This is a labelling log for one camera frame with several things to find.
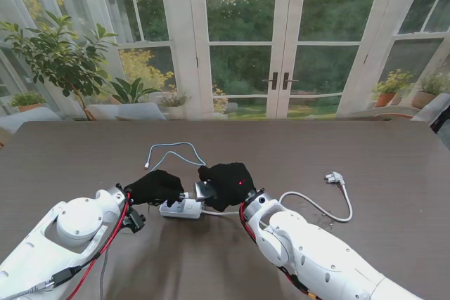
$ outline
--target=grass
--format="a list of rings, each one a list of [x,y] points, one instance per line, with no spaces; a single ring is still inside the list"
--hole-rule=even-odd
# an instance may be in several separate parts
[[[334,119],[338,105],[320,105],[309,107],[307,105],[290,105],[288,108],[288,119]],[[266,105],[240,105],[237,112],[228,114],[228,119],[266,119]]]

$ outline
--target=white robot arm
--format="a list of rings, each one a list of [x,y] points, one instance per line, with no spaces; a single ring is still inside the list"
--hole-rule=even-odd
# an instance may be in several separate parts
[[[83,274],[72,278],[68,268],[81,271],[99,253],[106,224],[140,230],[145,219],[136,215],[119,185],[96,199],[59,202],[0,265],[0,299],[65,299]]]
[[[342,240],[307,223],[263,190],[251,193],[241,205],[240,219],[263,255],[313,299],[420,299],[379,273]]]

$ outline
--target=door handle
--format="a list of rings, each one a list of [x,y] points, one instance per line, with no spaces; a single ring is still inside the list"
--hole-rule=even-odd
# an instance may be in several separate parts
[[[289,73],[284,73],[283,90],[288,89],[288,82],[298,82],[298,80],[289,80]]]
[[[263,79],[261,81],[263,81],[263,82],[271,82],[272,83],[272,90],[274,91],[274,90],[276,90],[276,82],[277,82],[277,80],[278,80],[278,73],[274,72],[274,74],[272,75],[272,80],[270,80],[270,79]]]

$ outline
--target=table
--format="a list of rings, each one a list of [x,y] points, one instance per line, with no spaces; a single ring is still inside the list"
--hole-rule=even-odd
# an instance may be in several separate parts
[[[131,183],[146,173],[150,145],[179,141],[192,142],[208,164],[244,162],[274,197],[300,191],[346,216],[339,189],[323,180],[340,172],[354,206],[350,223],[334,223],[300,198],[286,205],[418,296],[449,297],[450,152],[421,122],[26,123],[0,150],[0,261],[57,202]],[[186,190],[198,179],[195,167],[175,157],[161,169]],[[307,299],[259,253],[237,217],[190,221],[138,210],[145,228],[112,244],[107,299]],[[98,299],[101,264],[78,299]]]

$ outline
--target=power strip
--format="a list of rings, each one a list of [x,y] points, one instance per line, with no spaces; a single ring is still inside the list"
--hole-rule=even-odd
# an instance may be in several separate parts
[[[202,214],[202,202],[186,198],[183,202],[175,202],[171,207],[164,202],[160,206],[160,213],[163,217],[199,219]]]

